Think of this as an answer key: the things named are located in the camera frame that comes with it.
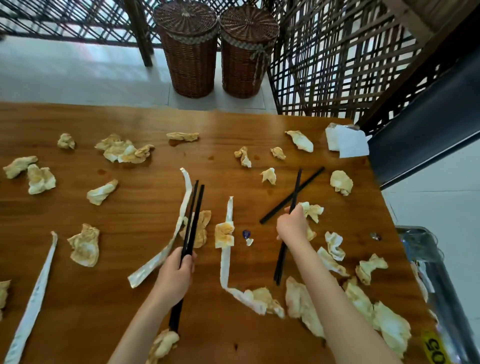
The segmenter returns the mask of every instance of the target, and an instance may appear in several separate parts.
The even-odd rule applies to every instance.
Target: black chopsticks
[[[191,200],[191,204],[190,204],[189,218],[188,218],[188,223],[187,223],[187,227],[186,227],[186,230],[185,230],[185,239],[183,240],[183,248],[182,248],[182,251],[181,251],[180,265],[181,265],[181,261],[183,260],[184,256],[192,255],[192,253],[193,253],[193,245],[195,244],[195,236],[196,236],[196,233],[197,233],[198,217],[200,215],[200,209],[201,209],[201,206],[202,206],[202,199],[203,199],[203,196],[204,196],[205,185],[202,184],[200,186],[200,193],[198,194],[197,205],[195,207],[195,215],[193,216],[193,209],[194,209],[194,205],[195,205],[197,189],[198,189],[198,180],[195,181],[195,186],[193,188],[192,200]],[[181,314],[182,306],[183,306],[183,299],[180,302],[178,302],[175,306],[172,307],[172,311],[170,313],[170,321],[168,322],[168,327],[170,327],[170,330],[175,331],[177,333],[178,333],[178,330],[179,330],[180,314]]]
[[[293,194],[292,194],[292,203],[290,204],[290,211],[288,212],[289,214],[293,211],[293,209],[295,208],[295,205],[297,204],[297,195],[300,191],[300,179],[301,179],[301,168],[299,169],[299,172],[297,174],[297,180],[295,182],[295,189],[293,190]],[[273,275],[273,280],[275,281],[277,286],[280,285],[280,282],[282,280],[283,265],[285,263],[285,255],[286,254],[287,254],[287,245],[284,242],[282,242],[282,245],[280,247],[280,252],[278,253],[278,259],[276,261],[275,273]]]
[[[315,172],[313,175],[311,175],[304,183],[302,183],[299,187],[298,192],[303,190],[307,185],[309,185],[320,173],[324,171],[325,167],[321,167],[317,172]],[[264,217],[260,219],[260,223],[263,225],[265,224],[268,220],[270,220],[275,214],[280,211],[283,206],[285,206],[293,197],[293,192],[289,194],[282,202],[280,202],[277,206],[275,206],[272,211],[270,211],[268,214],[266,214]]]

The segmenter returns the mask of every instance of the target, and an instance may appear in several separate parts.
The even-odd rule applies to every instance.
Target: basket lid
[[[278,37],[279,26],[266,10],[242,5],[225,10],[220,26],[229,36],[244,42],[268,42]]]
[[[215,12],[198,1],[162,1],[155,8],[156,24],[179,36],[199,36],[218,22]]]

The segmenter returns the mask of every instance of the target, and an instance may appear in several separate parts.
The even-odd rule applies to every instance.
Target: yellow label
[[[431,364],[452,364],[442,341],[436,333],[426,330],[422,333],[421,340]]]

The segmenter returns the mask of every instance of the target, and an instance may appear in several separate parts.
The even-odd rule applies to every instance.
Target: white tissue
[[[340,158],[361,157],[369,155],[369,138],[362,130],[355,130],[345,125],[330,123],[325,129],[328,149],[340,152]]]

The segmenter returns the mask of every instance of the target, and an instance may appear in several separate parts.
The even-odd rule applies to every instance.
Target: left hand
[[[181,250],[181,247],[176,248],[166,259],[150,293],[152,298],[167,310],[185,296],[192,281],[192,273],[195,271],[197,254],[193,252],[193,255],[184,256],[180,266]]]

